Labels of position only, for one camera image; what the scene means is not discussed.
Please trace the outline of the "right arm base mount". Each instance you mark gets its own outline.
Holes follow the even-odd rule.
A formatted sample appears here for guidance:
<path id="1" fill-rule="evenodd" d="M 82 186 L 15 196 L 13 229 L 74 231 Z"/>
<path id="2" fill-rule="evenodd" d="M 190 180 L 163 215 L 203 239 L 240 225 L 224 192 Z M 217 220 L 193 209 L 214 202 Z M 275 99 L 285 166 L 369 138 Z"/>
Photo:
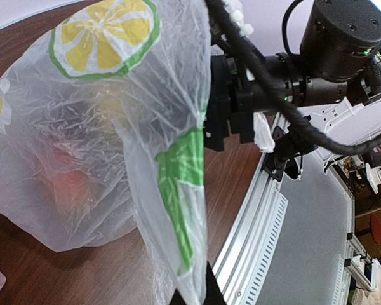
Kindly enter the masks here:
<path id="1" fill-rule="evenodd" d="M 315 151 L 318 145 L 308 140 L 293 126 L 290 126 L 286 133 L 281 127 L 276 126 L 273 138 L 275 148 L 264 158 L 265 172 L 278 182 L 281 182 L 284 174 L 292 180 L 301 178 L 303 157 Z"/>

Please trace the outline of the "clear plastic bag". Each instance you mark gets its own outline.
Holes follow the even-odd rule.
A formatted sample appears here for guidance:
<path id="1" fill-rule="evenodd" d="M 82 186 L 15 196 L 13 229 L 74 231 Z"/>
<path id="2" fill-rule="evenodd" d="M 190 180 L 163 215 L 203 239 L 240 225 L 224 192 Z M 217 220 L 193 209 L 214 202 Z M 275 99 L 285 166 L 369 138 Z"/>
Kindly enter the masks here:
<path id="1" fill-rule="evenodd" d="M 138 229 L 156 302 L 202 304 L 211 51 L 204 1 L 99 1 L 39 37 L 0 77 L 0 214 L 56 252 Z M 105 96 L 129 126 L 100 113 Z M 65 214 L 50 178 L 71 171 L 91 200 Z"/>

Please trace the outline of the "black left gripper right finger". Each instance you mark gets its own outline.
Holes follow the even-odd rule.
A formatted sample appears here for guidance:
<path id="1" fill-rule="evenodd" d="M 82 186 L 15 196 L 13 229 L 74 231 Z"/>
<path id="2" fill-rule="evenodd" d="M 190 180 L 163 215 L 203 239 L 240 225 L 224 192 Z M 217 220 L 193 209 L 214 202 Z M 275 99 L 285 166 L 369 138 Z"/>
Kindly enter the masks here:
<path id="1" fill-rule="evenodd" d="M 209 262 L 206 265 L 206 298 L 204 305 L 225 305 L 224 297 L 220 291 L 217 279 L 213 274 L 212 267 Z"/>

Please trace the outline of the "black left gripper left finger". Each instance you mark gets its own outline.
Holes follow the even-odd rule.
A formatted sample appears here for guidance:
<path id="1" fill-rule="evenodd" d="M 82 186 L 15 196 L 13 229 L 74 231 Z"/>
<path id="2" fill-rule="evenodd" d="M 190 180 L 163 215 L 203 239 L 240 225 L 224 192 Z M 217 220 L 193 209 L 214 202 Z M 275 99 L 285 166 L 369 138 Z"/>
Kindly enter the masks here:
<path id="1" fill-rule="evenodd" d="M 185 305 L 185 301 L 182 299 L 179 291 L 175 291 L 169 305 Z"/>

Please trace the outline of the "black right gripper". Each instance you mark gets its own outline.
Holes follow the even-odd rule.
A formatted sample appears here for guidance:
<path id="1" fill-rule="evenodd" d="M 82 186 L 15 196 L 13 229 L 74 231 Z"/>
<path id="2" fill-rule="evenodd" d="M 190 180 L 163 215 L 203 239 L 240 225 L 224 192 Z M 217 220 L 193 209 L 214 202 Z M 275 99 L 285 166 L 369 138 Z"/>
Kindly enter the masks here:
<path id="1" fill-rule="evenodd" d="M 223 1 L 206 2 L 211 43 L 211 92 L 204 144 L 223 151 L 232 133 L 253 142 L 253 116 L 278 111 L 308 140 L 330 151 L 370 151 L 381 134 L 360 144 L 340 144 L 310 124 L 298 109 L 347 99 L 368 105 L 381 99 L 381 11 L 371 1 L 314 1 L 299 53 L 290 50 L 287 26 L 298 2 L 282 21 L 285 51 L 264 56 L 240 34 Z"/>

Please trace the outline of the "red orange mango fruit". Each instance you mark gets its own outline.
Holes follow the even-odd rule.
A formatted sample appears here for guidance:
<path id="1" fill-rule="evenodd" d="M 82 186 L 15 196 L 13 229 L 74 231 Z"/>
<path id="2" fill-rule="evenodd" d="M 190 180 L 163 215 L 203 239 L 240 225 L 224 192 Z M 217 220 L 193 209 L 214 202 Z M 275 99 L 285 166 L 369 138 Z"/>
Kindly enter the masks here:
<path id="1" fill-rule="evenodd" d="M 65 214 L 80 212 L 91 200 L 90 181 L 81 171 L 59 173 L 50 178 L 55 204 Z"/>

